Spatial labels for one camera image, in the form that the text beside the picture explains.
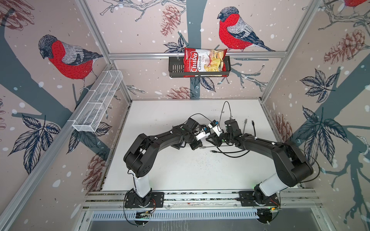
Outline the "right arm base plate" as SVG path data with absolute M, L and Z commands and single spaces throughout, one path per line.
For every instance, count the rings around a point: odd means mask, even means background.
M 279 207 L 280 201 L 277 194 L 272 196 L 265 196 L 259 191 L 239 191 L 239 198 L 237 201 L 241 202 L 243 207 Z

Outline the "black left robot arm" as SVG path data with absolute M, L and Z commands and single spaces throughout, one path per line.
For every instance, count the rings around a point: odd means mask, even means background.
M 128 173 L 133 174 L 134 193 L 137 198 L 145 200 L 152 193 L 147 174 L 154 166 L 158 152 L 167 147 L 177 150 L 187 145 L 192 150 L 201 147 L 202 142 L 196 138 L 199 130 L 200 124 L 189 118 L 185 123 L 159 135 L 138 135 L 123 158 Z

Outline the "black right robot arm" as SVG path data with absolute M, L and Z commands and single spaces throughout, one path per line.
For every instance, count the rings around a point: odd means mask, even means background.
M 216 147 L 227 143 L 274 161 L 276 173 L 254 187 L 252 196 L 256 204 L 264 206 L 276 193 L 296 186 L 314 173 L 312 165 L 299 148 L 260 139 L 248 133 L 243 134 L 234 119 L 227 120 L 225 128 L 226 131 L 223 131 L 215 121 L 208 129 L 203 129 L 202 133 L 205 134 L 206 140 Z

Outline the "black network switch box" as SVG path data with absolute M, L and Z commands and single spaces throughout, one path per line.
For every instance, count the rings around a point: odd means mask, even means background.
M 171 145 L 171 147 L 177 149 L 177 150 L 180 150 L 181 148 L 185 148 L 187 145 L 186 142 L 181 142 L 181 143 L 178 143 L 178 144 L 173 144 Z

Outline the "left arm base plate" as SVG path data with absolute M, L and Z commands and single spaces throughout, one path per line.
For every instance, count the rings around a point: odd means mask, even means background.
M 141 198 L 134 191 L 128 191 L 125 198 L 125 208 L 162 208 L 164 192 L 150 191 L 145 197 Z

